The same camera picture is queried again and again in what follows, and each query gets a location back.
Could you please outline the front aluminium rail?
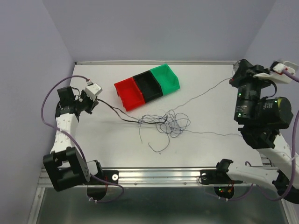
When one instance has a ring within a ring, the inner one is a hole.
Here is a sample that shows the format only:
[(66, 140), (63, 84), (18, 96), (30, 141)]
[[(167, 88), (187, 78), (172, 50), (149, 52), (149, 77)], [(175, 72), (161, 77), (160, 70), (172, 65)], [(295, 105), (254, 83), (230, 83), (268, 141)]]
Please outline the front aluminium rail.
[[(250, 172), (258, 171), (272, 180), (276, 180), (278, 169), (274, 167), (250, 167)], [(125, 188), (131, 187), (194, 187), (204, 185), (220, 186), (229, 181), (216, 180), (212, 177), (216, 168), (103, 168), (104, 177), (108, 182), (117, 183)], [(45, 169), (40, 172), (38, 187), (53, 188)]]

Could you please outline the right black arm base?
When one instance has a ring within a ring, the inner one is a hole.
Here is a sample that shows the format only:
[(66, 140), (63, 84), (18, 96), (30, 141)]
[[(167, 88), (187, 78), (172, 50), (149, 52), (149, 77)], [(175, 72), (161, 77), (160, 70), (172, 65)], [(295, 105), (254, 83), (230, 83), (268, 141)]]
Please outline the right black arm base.
[(221, 173), (215, 169), (204, 169), (200, 171), (198, 181), (202, 185), (214, 185), (214, 193), (220, 198), (232, 199), (235, 193), (235, 184), (241, 184), (243, 181), (234, 181), (226, 173)]

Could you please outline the green plastic bin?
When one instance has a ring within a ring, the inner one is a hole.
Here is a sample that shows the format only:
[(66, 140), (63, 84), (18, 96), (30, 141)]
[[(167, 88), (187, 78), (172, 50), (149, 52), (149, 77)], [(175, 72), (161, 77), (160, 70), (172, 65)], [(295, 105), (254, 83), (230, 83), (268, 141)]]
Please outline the green plastic bin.
[(180, 89), (178, 77), (171, 70), (169, 65), (160, 65), (150, 69), (150, 72), (160, 84), (163, 95), (168, 95)]

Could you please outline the red plastic bin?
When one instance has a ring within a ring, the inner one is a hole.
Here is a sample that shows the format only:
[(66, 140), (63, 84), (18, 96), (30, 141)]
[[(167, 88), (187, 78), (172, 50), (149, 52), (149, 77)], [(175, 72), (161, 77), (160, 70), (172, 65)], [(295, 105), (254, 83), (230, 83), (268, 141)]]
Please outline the red plastic bin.
[(132, 77), (117, 82), (114, 86), (127, 112), (145, 104), (143, 94)]

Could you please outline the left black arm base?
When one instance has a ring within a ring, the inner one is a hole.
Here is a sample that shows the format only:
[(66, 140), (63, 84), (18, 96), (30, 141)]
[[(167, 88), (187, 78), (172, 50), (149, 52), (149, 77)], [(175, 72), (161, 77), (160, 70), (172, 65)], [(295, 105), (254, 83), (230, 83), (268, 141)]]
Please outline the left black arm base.
[(107, 182), (118, 184), (119, 171), (103, 169), (97, 160), (89, 161), (87, 166), (91, 173), (90, 181), (85, 184), (88, 200), (95, 203), (108, 200), (109, 184)]

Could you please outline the back aluminium rail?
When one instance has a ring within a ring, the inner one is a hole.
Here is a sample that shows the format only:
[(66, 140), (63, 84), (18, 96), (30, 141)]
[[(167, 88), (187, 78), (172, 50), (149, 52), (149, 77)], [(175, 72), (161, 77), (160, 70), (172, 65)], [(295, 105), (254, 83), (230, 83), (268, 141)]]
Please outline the back aluminium rail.
[(105, 61), (80, 61), (76, 65), (162, 65), (162, 64), (213, 64), (234, 65), (236, 61), (179, 61), (179, 60), (105, 60)]

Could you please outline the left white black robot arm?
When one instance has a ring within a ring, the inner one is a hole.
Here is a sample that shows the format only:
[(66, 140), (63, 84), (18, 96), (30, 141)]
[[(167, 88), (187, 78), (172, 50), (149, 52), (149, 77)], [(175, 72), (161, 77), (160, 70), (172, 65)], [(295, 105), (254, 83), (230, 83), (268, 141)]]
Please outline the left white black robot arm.
[(51, 183), (58, 192), (89, 181), (101, 183), (104, 172), (98, 168), (89, 170), (74, 136), (81, 112), (92, 113), (102, 88), (98, 84), (89, 84), (81, 91), (78, 99), (70, 86), (58, 89), (57, 92), (59, 102), (55, 112), (55, 141), (50, 153), (43, 157)]

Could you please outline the black plastic bin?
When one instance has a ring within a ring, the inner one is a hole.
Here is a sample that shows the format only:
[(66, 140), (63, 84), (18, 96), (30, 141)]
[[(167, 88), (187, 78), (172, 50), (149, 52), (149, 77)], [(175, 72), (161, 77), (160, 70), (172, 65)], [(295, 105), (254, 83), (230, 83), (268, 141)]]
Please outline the black plastic bin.
[(142, 92), (145, 103), (163, 96), (162, 88), (150, 70), (133, 76), (133, 79)]

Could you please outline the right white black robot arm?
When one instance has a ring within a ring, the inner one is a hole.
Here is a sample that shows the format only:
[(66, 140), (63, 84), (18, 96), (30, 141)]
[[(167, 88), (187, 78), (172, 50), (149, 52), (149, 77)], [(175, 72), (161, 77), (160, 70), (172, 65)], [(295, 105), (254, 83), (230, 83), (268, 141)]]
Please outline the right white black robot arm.
[(299, 202), (299, 157), (295, 144), (288, 145), (280, 132), (290, 124), (296, 125), (299, 117), (292, 113), (287, 98), (261, 96), (261, 90), (270, 85), (298, 81), (297, 70), (298, 66), (289, 61), (274, 61), (268, 68), (252, 65), (246, 59), (238, 62), (229, 80), (238, 90), (234, 120), (240, 125), (245, 142), (272, 160), (278, 171), (239, 166), (223, 159), (215, 170), (215, 178), (221, 184), (250, 182), (277, 191), (280, 199), (294, 204)]

